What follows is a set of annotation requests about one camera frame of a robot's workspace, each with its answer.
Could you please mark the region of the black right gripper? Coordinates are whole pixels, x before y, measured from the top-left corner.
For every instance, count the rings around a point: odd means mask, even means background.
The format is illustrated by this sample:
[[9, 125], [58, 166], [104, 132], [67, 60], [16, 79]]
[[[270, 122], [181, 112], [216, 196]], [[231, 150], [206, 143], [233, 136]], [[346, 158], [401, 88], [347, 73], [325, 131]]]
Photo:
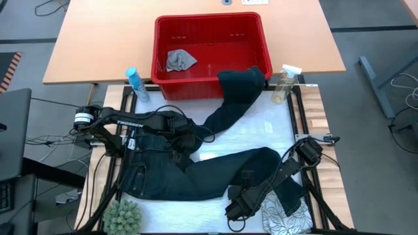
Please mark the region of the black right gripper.
[[237, 221], [240, 218], [252, 217], [261, 207], [261, 192], [256, 188], [241, 190], [229, 188], [227, 197], [231, 203], [225, 208], [228, 219]]

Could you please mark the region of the white leaf-print cloth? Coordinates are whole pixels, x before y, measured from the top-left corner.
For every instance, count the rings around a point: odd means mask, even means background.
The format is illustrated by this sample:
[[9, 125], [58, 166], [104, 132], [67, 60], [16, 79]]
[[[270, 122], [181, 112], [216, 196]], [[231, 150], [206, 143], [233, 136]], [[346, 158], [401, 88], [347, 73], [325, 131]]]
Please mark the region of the white leaf-print cloth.
[[270, 235], [299, 235], [309, 232], [313, 227], [312, 217], [303, 198], [299, 199], [299, 208], [286, 216], [284, 207], [272, 191], [261, 204], [263, 228]]

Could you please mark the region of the dark green garment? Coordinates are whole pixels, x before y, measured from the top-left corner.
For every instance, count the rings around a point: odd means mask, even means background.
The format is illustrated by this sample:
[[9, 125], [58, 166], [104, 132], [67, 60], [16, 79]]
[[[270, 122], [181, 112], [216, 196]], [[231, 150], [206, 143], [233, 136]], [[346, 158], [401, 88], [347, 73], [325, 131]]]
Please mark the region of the dark green garment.
[[[252, 106], [263, 90], [265, 78], [257, 67], [244, 72], [222, 71], [218, 74], [224, 92], [222, 105], [196, 125], [203, 140], [227, 130]], [[241, 172], [254, 171], [255, 186], [269, 178], [282, 162], [280, 154], [270, 148], [258, 148], [194, 162], [181, 171], [172, 161], [169, 142], [163, 136], [134, 133], [135, 146], [127, 149], [122, 161], [118, 187], [136, 198], [146, 200], [200, 201], [223, 196], [228, 186], [242, 187]], [[292, 215], [300, 206], [305, 190], [292, 178], [273, 190]]]

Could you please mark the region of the grey cloth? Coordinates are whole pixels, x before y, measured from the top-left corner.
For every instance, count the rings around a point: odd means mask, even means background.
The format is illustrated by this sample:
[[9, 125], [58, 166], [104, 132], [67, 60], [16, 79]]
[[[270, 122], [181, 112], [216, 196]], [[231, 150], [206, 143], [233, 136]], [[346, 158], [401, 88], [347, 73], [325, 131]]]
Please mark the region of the grey cloth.
[[186, 71], [196, 63], [197, 60], [185, 50], [172, 50], [167, 53], [166, 70]]

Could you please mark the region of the red plastic laundry basket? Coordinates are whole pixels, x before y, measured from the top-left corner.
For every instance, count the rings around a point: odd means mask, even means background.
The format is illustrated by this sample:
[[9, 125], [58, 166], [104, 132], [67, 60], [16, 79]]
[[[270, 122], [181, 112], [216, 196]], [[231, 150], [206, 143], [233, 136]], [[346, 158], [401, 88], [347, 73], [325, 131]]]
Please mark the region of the red plastic laundry basket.
[[[169, 71], [168, 55], [174, 50], [184, 50], [197, 62]], [[166, 100], [220, 98], [218, 73], [251, 67], [265, 79], [272, 76], [262, 19], [255, 12], [160, 16], [155, 21], [151, 79]]]

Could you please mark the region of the blue spray bottle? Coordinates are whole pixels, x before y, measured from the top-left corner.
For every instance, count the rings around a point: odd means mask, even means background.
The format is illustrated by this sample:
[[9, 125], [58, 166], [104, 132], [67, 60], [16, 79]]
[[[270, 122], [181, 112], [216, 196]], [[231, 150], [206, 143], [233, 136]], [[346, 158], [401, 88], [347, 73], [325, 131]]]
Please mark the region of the blue spray bottle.
[[129, 67], [125, 71], [125, 75], [128, 78], [128, 82], [133, 88], [134, 93], [140, 101], [147, 102], [150, 99], [148, 91], [141, 80], [136, 67]]

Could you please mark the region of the wooden table side board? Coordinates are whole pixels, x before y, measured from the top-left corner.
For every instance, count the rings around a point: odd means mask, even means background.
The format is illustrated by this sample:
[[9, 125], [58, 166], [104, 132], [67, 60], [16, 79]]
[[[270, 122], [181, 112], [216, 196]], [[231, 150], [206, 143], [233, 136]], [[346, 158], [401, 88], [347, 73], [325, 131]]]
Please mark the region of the wooden table side board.
[[[109, 85], [104, 98], [104, 106], [112, 107], [116, 110], [120, 108], [128, 110], [131, 105], [131, 97], [124, 98], [123, 92], [127, 86]], [[89, 158], [88, 173], [80, 205], [74, 222], [74, 229], [80, 229], [98, 208], [102, 195], [105, 193], [106, 183], [109, 176], [112, 182], [116, 181], [120, 171], [121, 159], [113, 159], [105, 156], [105, 147], [93, 147]]]
[[[329, 134], [329, 125], [318, 85], [300, 86], [301, 97], [310, 134]], [[335, 149], [324, 147], [325, 156], [317, 167], [319, 182], [325, 202], [331, 210], [349, 228], [353, 220], [346, 197], [346, 191], [337, 163]]]

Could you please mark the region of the small green potted plant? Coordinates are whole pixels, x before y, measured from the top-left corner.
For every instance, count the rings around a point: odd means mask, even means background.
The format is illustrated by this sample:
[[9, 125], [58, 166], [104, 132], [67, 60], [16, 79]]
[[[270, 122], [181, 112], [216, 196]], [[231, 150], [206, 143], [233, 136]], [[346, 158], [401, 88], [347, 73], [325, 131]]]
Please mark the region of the small green potted plant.
[[104, 232], [108, 235], [137, 235], [142, 215], [133, 201], [113, 201], [104, 211]]

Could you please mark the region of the clear spray bottle white trigger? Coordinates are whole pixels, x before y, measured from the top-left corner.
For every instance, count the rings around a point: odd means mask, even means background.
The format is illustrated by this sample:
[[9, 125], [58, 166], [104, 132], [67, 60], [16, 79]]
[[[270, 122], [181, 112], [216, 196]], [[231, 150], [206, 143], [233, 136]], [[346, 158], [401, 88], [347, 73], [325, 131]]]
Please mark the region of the clear spray bottle white trigger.
[[297, 83], [298, 75], [301, 74], [302, 68], [283, 64], [280, 79], [272, 94], [272, 102], [276, 104], [283, 103], [293, 86]]

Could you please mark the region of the light wooden desk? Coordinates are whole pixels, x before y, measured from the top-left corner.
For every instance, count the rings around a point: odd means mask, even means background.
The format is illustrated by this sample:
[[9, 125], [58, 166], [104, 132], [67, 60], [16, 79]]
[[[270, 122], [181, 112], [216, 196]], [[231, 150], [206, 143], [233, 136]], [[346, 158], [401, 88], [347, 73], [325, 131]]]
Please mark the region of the light wooden desk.
[[401, 2], [407, 8], [414, 23], [418, 25], [418, 0], [401, 0]]
[[319, 0], [71, 0], [43, 83], [122, 82], [128, 67], [149, 78], [158, 17], [225, 12], [261, 16], [276, 72], [284, 64], [304, 73], [346, 69]]

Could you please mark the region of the black side desk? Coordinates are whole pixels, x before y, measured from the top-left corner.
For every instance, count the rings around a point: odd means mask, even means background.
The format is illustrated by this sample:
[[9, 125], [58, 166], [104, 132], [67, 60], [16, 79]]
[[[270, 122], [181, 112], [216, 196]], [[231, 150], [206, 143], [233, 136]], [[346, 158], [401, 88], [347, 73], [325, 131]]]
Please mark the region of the black side desk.
[[38, 197], [35, 189], [37, 180], [52, 181], [58, 186], [65, 185], [78, 189], [84, 186], [84, 177], [28, 158], [23, 158], [19, 167], [18, 175], [8, 180], [14, 187], [12, 200], [14, 208], [5, 213], [0, 210], [0, 235], [32, 234], [36, 225], [33, 216]]

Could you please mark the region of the grey desk leg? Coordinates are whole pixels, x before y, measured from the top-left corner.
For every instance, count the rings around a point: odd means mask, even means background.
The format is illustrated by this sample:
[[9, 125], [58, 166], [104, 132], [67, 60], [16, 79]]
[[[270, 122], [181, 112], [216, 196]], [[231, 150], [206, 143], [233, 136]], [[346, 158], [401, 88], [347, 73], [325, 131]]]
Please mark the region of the grey desk leg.
[[363, 73], [366, 75], [386, 118], [393, 118], [395, 114], [383, 88], [393, 78], [406, 71], [415, 63], [418, 63], [418, 42], [409, 48], [402, 57], [396, 59], [392, 65], [389, 65], [386, 72], [381, 75], [377, 75], [375, 73], [365, 56], [361, 56], [359, 58], [359, 65], [361, 66]]

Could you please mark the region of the black aluminium table frame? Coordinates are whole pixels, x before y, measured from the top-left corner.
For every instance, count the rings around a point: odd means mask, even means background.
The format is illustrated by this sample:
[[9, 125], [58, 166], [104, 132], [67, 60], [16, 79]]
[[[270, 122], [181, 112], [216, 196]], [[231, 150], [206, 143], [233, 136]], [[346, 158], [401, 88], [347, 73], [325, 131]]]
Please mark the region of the black aluminium table frame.
[[[292, 121], [292, 128], [295, 132], [299, 134], [308, 134], [308, 124], [306, 119], [306, 114], [304, 112], [304, 105], [301, 97], [300, 92], [300, 86], [305, 86], [309, 84], [300, 84], [298, 86], [294, 87], [295, 92], [292, 94], [291, 101], [289, 102], [289, 107], [291, 111], [291, 121]], [[128, 96], [131, 97], [130, 105], [131, 107], [129, 110], [133, 107], [134, 100], [133, 96], [131, 95], [131, 92], [129, 91], [130, 87], [127, 86], [124, 89], [123, 95], [126, 99]], [[319, 182], [319, 176], [318, 172], [309, 172], [308, 173], [311, 180], [314, 182], [314, 185], [317, 187], [317, 190], [319, 193], [322, 194], [321, 185]], [[107, 185], [105, 188], [105, 192], [109, 191], [110, 186], [108, 186], [109, 182], [107, 179]], [[332, 228], [332, 224], [328, 219], [325, 218], [325, 212], [320, 209], [318, 203], [314, 200], [314, 197], [312, 195], [309, 195], [307, 198], [307, 204], [310, 208], [310, 212], [312, 214], [313, 224], [316, 228]]]

